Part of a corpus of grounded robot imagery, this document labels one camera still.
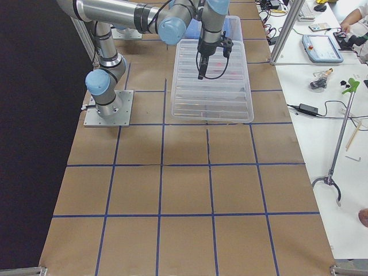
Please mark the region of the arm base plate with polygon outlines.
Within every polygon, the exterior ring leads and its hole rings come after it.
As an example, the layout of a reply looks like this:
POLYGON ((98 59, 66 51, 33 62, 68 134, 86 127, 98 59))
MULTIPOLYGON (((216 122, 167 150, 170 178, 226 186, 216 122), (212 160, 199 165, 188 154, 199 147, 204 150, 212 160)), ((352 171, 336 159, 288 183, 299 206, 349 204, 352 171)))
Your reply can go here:
POLYGON ((115 26, 111 26, 112 37, 114 40, 141 40, 143 35, 136 29, 125 28, 118 29, 115 26))
POLYGON ((115 100, 106 106, 97 105, 90 97, 84 120, 85 127, 128 127, 130 125, 133 90, 116 90, 115 100))

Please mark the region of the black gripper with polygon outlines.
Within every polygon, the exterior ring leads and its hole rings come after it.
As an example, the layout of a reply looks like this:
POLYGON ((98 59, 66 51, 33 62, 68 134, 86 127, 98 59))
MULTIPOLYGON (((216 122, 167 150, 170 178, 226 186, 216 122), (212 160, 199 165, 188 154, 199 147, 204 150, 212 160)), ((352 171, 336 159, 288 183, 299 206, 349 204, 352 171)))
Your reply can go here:
POLYGON ((208 56, 214 55, 218 47, 223 49, 223 56, 230 56, 232 52, 233 42, 228 37, 221 37, 219 41, 215 43, 207 43, 202 38, 199 39, 197 50, 201 54, 201 57, 198 69, 198 79, 204 79, 206 77, 206 71, 209 61, 208 56))

